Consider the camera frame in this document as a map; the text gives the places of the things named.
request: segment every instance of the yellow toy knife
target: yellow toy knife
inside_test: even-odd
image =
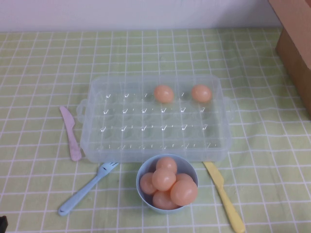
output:
[[[219,196],[223,201],[225,210],[227,212],[227,216],[229,218],[230,224],[233,228],[233,230],[236,233],[244,233],[245,232],[245,226],[242,222],[241,217],[235,210],[233,204],[231,203],[227,193],[224,190],[224,178],[217,169],[217,167],[212,162],[203,162],[206,169],[208,170],[210,176],[212,177],[214,184],[218,190]]]

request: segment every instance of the black object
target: black object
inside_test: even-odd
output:
[[[5,233],[7,227],[8,219],[6,218],[6,216],[0,217],[0,233]]]

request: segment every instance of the egg tray handle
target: egg tray handle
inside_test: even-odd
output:
[[[76,108],[77,119],[80,123],[84,121],[83,109],[86,108],[87,99],[81,100],[80,104]]]

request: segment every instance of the orange egg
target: orange egg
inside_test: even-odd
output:
[[[154,96],[160,103],[171,103],[174,100],[173,90],[166,85],[159,85],[154,90]]]
[[[176,181],[176,175],[170,170],[159,168],[152,175],[153,186],[160,191],[167,191]]]
[[[152,185],[152,175],[152,172],[144,174],[139,182],[141,190],[147,195],[152,195],[157,191],[157,189]]]
[[[171,170],[175,174],[177,173],[177,164],[174,159],[171,157],[163,157],[158,160],[156,163],[156,169],[159,168],[166,168],[168,170]]]
[[[199,84],[195,85],[191,91],[192,98],[200,103],[210,102],[212,99],[212,91],[208,86]]]
[[[152,198],[152,203],[154,207],[162,210],[173,210],[179,207],[174,202],[172,202],[170,192],[167,191],[157,191]]]
[[[185,173],[180,173],[180,174],[176,175],[176,182],[181,181],[181,180],[193,181],[192,177],[188,174],[185,174]]]
[[[193,181],[180,180],[171,189],[172,201],[180,206],[189,205],[198,196],[198,187]]]

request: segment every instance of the pink toy knife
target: pink toy knife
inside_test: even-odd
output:
[[[73,161],[78,161],[82,158],[80,148],[78,146],[77,140],[73,134],[73,126],[74,126],[74,119],[71,113],[68,111],[67,108],[64,106],[59,107],[60,112],[63,115],[64,123],[67,130],[68,141],[69,141],[69,150],[70,156]]]

